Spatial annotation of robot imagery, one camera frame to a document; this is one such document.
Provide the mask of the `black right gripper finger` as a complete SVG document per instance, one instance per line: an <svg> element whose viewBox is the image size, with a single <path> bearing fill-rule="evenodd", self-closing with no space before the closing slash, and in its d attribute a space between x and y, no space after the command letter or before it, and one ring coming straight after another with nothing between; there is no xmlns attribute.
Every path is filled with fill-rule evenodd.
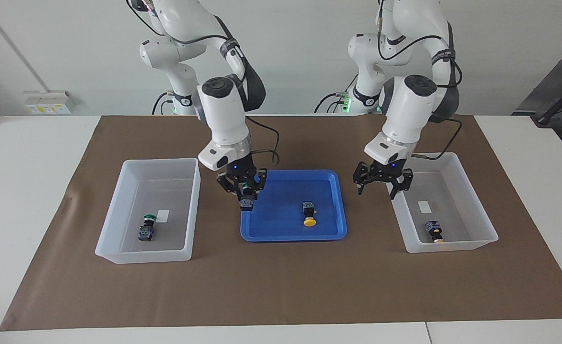
<svg viewBox="0 0 562 344"><path fill-rule="evenodd" d="M264 189L265 187L265 183L267 181L267 174L268 174L268 169L267 168L257 168L256 169L256 174L253 177L253 196L254 199L257 200L259 193L261 190Z"/></svg>
<svg viewBox="0 0 562 344"><path fill-rule="evenodd" d="M217 182L226 193L234 194L237 197L240 196L241 187L239 176L228 173L218 173Z"/></svg>

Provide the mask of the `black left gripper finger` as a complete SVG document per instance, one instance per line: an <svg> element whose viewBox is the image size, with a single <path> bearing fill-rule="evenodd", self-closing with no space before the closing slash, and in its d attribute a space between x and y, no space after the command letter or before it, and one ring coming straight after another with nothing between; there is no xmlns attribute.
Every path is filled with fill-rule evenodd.
<svg viewBox="0 0 562 344"><path fill-rule="evenodd" d="M360 162L353 172L353 182L355 183L358 194L363 194L364 187L371 183L371 165L366 164L365 162Z"/></svg>
<svg viewBox="0 0 562 344"><path fill-rule="evenodd" d="M390 191L390 199L394 200L396 195L405 190L410 190L414 175L413 170L402 170L401 178L392 178Z"/></svg>

